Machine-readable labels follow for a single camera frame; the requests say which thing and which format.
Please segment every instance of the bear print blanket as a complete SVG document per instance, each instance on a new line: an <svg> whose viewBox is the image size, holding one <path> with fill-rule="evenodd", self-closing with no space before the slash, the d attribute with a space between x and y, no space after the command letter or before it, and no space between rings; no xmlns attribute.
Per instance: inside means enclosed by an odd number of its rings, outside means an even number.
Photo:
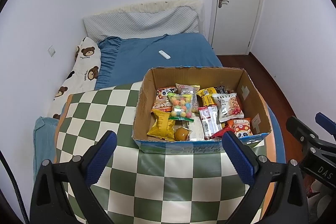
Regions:
<svg viewBox="0 0 336 224"><path fill-rule="evenodd" d="M60 118L63 106L70 94L94 90L99 70L100 49L92 39L85 37L77 46L75 65L57 91L48 117Z"/></svg>

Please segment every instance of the cable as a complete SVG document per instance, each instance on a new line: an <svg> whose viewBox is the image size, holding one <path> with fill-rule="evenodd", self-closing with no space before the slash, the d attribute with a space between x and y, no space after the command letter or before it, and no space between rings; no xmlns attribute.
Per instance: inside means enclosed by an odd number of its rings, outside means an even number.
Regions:
<svg viewBox="0 0 336 224"><path fill-rule="evenodd" d="M25 221L26 224L29 224L29 219L28 219L28 216L27 216L25 205L23 204L23 200L22 200L22 197L21 197L21 194L20 194L19 187L18 187L18 185L16 183L16 180L14 178L12 170L9 168L9 165L8 165L5 157L1 153L1 150L0 150L0 161L2 162L2 165L4 166L4 168L6 169L7 174L8 174L8 176L9 176L9 178L10 178L12 184L13 184L14 191L15 191L15 194L16 194L16 198L17 198L17 201L19 203L19 206L20 206L21 213L22 213L22 216L24 218L24 221Z"/></svg>

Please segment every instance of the orange fabric edge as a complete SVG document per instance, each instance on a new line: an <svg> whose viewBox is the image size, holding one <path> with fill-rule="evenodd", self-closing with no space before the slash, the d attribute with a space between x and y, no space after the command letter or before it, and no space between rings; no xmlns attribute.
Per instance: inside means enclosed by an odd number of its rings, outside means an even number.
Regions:
<svg viewBox="0 0 336 224"><path fill-rule="evenodd" d="M265 107L265 111L266 114L268 116L269 121L271 121L270 116L269 116L269 112L267 109L267 104L264 100L264 98L261 96L261 94L259 93L259 96L264 104ZM277 154L276 154L276 148L275 148L275 139L274 139L274 133L273 133L273 126L272 123L270 122L271 125L271 133L268 134L268 136L264 139L265 145L266 145L266 154L267 154L267 158L272 161L272 162L277 162ZM272 195L273 195L273 191L274 191L274 182L270 183L266 195L265 195L265 201L264 201L264 205L262 207L261 210L261 215L260 215L260 219L263 217L263 215L266 212L266 209L271 201Z"/></svg>
<svg viewBox="0 0 336 224"><path fill-rule="evenodd" d="M68 96L67 102L65 103L64 111L63 111L63 113L62 113L62 115L61 115L61 117L59 119L59 122L58 122L56 130L55 130L55 139L54 139L55 140L55 151L56 151L56 145L57 145L57 139L58 139L59 129L60 129L62 123L64 122L65 117L68 114L68 110L69 110L69 106L70 106L70 103L71 103L71 100L72 100L72 96L73 96L73 94L70 94ZM56 161L57 161L57 153L55 155L53 163L56 163Z"/></svg>

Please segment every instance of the cardboard box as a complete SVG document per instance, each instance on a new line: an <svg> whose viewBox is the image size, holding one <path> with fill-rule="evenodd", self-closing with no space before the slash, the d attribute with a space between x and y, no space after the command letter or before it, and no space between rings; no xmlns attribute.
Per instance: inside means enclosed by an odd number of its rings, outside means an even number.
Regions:
<svg viewBox="0 0 336 224"><path fill-rule="evenodd" d="M166 142L147 136L155 122L151 113L156 90L175 83L200 85L201 89L223 85L227 90L236 90L245 117L251 117L253 136L241 138L241 141L255 146L271 132L270 120L258 91L244 69L224 67L169 67L150 69L139 91L132 138L145 153L160 154L200 154L223 152L221 140Z"/></svg>

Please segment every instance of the white remote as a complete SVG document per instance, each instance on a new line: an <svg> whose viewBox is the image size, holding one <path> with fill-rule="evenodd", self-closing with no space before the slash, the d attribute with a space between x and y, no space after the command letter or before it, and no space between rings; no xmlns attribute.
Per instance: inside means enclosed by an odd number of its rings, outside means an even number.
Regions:
<svg viewBox="0 0 336 224"><path fill-rule="evenodd" d="M170 59L170 56L166 54L164 51L159 51L159 54L161 54L165 59Z"/></svg>

